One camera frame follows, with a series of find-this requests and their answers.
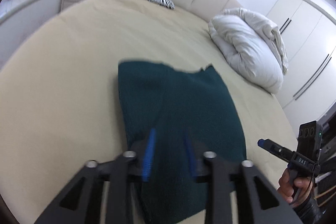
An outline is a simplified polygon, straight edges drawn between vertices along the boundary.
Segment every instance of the wardrobe handle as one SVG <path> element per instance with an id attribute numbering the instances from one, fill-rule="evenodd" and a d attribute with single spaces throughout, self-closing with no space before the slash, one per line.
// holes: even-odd
<path id="1" fill-rule="evenodd" d="M 287 20 L 285 21 L 285 23 L 281 26 L 281 28 L 279 29 L 280 32 L 281 32 L 281 29 L 284 27 L 284 25 L 287 23 L 288 20 L 289 20 L 289 18 L 287 18 Z"/>
<path id="2" fill-rule="evenodd" d="M 315 80 L 320 76 L 320 74 L 322 73 L 322 71 L 324 71 L 324 69 L 326 68 L 326 66 L 329 64 L 330 60 L 331 60 L 331 57 L 329 58 L 328 62 L 325 63 L 323 69 L 316 75 L 316 77 L 314 78 L 314 80 L 298 95 L 298 97 L 295 98 L 295 100 L 299 99 L 307 91 L 307 89 L 315 82 Z"/>
<path id="3" fill-rule="evenodd" d="M 280 32 L 280 34 L 282 34 L 282 33 L 284 32 L 284 30 L 286 30 L 286 28 L 288 27 L 289 23 L 291 23 L 291 22 L 292 22 L 292 20 L 290 20 L 290 21 L 288 22 L 288 24 L 287 24 L 286 27 Z"/>
<path id="4" fill-rule="evenodd" d="M 319 72 L 320 68 L 323 66 L 323 64 L 325 63 L 325 61 L 328 59 L 329 54 L 327 55 L 327 57 L 323 60 L 322 64 L 319 66 L 319 68 L 313 73 L 313 75 L 309 78 L 309 80 L 304 83 L 304 85 L 297 91 L 297 93 L 295 93 L 293 95 L 293 97 L 295 97 L 313 78 L 314 76 Z"/>

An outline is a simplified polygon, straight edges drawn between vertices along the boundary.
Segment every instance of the cable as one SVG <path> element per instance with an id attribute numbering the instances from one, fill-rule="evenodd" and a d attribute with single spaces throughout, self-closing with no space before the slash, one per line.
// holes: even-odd
<path id="1" fill-rule="evenodd" d="M 329 188 L 328 190 L 324 191 L 323 193 L 321 193 L 321 194 L 315 196 L 314 199 L 318 199 L 318 198 L 320 198 L 320 197 L 323 197 L 324 195 L 328 194 L 329 192 L 331 192 L 331 191 L 334 190 L 335 188 L 336 188 L 336 185 L 333 186 L 333 187 L 331 187 L 331 188 Z"/>
<path id="2" fill-rule="evenodd" d="M 319 204 L 319 207 L 322 207 L 323 205 L 325 205 L 329 200 L 331 200 L 334 195 L 336 195 L 336 192 L 333 193 L 330 197 L 328 197 L 325 201 L 323 201 L 321 204 Z"/>

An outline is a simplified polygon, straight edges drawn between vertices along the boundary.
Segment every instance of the blue gripper tip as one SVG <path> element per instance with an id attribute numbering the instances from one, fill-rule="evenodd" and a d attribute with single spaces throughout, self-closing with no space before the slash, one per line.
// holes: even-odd
<path id="1" fill-rule="evenodd" d="M 265 142 L 264 139 L 260 139 L 260 140 L 258 141 L 258 146 L 261 147 L 261 148 L 263 148 L 263 147 L 264 147 L 264 142 Z"/>

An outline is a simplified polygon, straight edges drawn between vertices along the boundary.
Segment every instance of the metal bolt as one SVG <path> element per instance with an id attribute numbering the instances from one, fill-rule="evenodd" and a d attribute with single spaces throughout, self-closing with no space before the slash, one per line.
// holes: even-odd
<path id="1" fill-rule="evenodd" d="M 134 151 L 125 151 L 123 156 L 125 158 L 134 158 L 137 154 Z"/>
<path id="2" fill-rule="evenodd" d="M 97 165 L 98 165 L 98 162 L 95 161 L 95 160 L 89 160 L 89 161 L 86 162 L 85 165 L 86 165 L 86 167 L 88 167 L 88 168 L 96 168 Z"/>
<path id="3" fill-rule="evenodd" d="M 241 165 L 244 166 L 244 167 L 252 167 L 253 166 L 253 162 L 251 162 L 250 160 L 244 160 L 241 163 Z"/>
<path id="4" fill-rule="evenodd" d="M 213 159 L 213 158 L 216 158 L 217 154 L 212 151 L 206 151 L 203 153 L 203 156 L 207 159 Z"/>

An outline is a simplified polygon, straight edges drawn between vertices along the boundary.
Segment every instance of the black sleeve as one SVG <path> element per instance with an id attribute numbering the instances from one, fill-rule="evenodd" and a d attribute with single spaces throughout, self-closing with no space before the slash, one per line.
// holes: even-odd
<path id="1" fill-rule="evenodd" d="M 294 211 L 303 224 L 316 224 L 322 217 L 320 208 L 311 194 L 301 205 L 294 208 Z"/>

